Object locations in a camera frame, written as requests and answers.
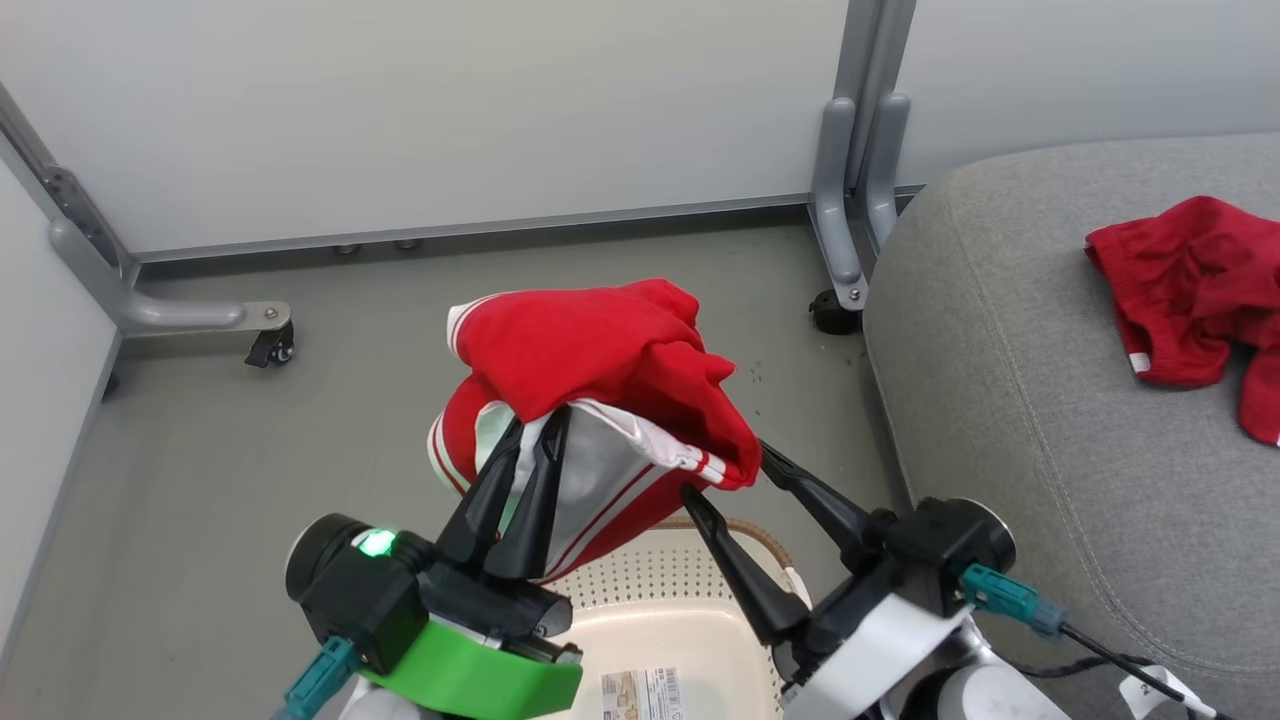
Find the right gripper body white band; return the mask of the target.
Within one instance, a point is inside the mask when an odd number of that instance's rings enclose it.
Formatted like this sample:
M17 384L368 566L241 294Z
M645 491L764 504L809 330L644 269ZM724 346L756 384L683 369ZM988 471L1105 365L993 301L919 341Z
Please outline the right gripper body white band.
M955 570L972 538L964 509L915 509L884 537L868 573L851 573L788 642L796 664L786 719L858 719L923 665L972 615Z

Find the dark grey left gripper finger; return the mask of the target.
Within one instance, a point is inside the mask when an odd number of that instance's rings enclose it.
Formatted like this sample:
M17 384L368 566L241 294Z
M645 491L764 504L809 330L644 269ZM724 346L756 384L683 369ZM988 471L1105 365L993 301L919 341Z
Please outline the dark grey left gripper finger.
M470 570L481 570L499 541L499 525L520 457L524 424L515 418L507 425L460 506L436 538L445 559Z
M524 486L500 539L486 556L485 570L493 577L531 582L547 574L570 418L570 407L558 407L536 430L524 428L518 436L507 489L513 491L520 477Z

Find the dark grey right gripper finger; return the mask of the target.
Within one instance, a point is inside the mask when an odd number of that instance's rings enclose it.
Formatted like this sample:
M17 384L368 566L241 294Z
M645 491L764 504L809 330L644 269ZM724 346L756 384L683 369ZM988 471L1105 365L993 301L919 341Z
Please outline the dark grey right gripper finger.
M831 538L850 573L868 573L884 553L884 537L899 520L890 509L865 510L760 439L762 471L791 495Z
M806 625L806 605L765 573L699 489L686 484L680 497L760 644L773 647L792 641Z

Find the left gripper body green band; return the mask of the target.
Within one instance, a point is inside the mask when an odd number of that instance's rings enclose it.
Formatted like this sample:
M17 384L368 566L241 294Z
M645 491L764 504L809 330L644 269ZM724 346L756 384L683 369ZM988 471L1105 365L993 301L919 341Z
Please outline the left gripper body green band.
M447 560L417 579L428 620L390 671L362 669L362 682L449 717L535 719L572 707L582 651L556 643L573 621L567 596Z

